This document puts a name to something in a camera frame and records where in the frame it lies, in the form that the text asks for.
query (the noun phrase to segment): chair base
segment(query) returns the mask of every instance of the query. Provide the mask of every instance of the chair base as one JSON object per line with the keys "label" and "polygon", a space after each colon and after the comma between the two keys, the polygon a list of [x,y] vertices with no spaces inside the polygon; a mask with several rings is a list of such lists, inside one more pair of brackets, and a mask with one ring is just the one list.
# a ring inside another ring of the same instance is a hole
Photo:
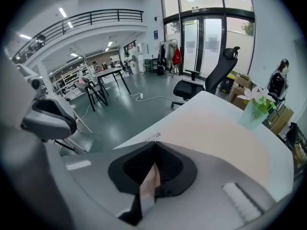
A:
{"label": "chair base", "polygon": [[174,107],[174,105],[183,105],[185,102],[172,102],[171,107]]}

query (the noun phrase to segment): flower vase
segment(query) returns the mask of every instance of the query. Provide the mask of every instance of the flower vase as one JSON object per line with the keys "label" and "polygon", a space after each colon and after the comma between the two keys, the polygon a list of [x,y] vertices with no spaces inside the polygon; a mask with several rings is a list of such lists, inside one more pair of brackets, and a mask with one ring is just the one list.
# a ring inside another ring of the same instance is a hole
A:
{"label": "flower vase", "polygon": [[255,101],[249,101],[238,123],[246,129],[253,130],[266,119],[268,114],[266,109],[259,109]]}

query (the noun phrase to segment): red bag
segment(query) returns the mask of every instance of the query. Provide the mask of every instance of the red bag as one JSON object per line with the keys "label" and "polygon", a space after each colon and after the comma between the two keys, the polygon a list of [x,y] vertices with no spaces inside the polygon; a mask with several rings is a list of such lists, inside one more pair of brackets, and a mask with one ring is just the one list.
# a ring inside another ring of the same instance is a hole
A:
{"label": "red bag", "polygon": [[175,54],[174,54],[174,57],[173,57],[173,64],[180,64],[182,62],[181,60],[181,53],[178,49],[178,47],[176,48],[175,50]]}

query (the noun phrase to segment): balcony railing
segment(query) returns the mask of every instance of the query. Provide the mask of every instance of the balcony railing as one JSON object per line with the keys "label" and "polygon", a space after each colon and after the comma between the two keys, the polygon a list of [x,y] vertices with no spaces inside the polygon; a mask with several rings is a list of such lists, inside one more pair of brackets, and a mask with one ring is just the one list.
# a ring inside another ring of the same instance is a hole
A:
{"label": "balcony railing", "polygon": [[80,13],[72,17],[65,18],[64,20],[51,25],[35,35],[20,50],[18,50],[12,60],[15,63],[24,63],[36,51],[52,42],[54,39],[82,27],[117,21],[143,22],[142,13],[143,11],[140,10],[108,9]]}

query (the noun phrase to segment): white desk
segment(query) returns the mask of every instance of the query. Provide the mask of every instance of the white desk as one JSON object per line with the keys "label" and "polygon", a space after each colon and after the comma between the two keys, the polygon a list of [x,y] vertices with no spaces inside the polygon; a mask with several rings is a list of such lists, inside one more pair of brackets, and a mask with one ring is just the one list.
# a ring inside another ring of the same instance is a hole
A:
{"label": "white desk", "polygon": [[242,110],[205,91],[120,146],[159,141],[222,158],[268,190],[276,200],[291,193],[294,165],[290,150],[264,125],[249,131],[239,124]]}

